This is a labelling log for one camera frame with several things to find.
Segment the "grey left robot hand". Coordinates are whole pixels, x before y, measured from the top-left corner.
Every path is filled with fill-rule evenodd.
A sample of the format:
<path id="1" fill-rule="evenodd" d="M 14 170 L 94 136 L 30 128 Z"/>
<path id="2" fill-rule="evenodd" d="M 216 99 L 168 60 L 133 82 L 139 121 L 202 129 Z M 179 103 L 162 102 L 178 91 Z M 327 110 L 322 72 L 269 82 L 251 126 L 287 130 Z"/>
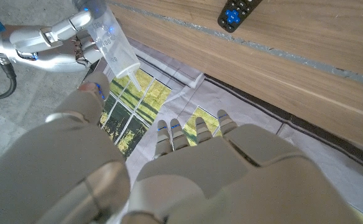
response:
<path id="1" fill-rule="evenodd" d="M 94 72 L 45 123 L 0 156 L 0 223 L 359 223 L 299 148 L 218 113 L 190 146 L 178 121 L 159 122 L 154 158 L 131 182 L 98 121 L 109 95 Z"/>

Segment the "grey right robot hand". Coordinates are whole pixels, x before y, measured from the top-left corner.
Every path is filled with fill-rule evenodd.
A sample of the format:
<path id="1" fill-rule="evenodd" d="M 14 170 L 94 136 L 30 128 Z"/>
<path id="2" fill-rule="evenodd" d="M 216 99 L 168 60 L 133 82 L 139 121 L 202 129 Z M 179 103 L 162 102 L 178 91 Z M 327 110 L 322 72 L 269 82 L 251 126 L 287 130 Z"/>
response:
<path id="1" fill-rule="evenodd" d="M 0 65 L 13 63 L 48 72 L 80 72 L 103 54 L 87 32 L 93 22 L 89 9 L 53 26 L 12 26 L 0 21 Z"/>

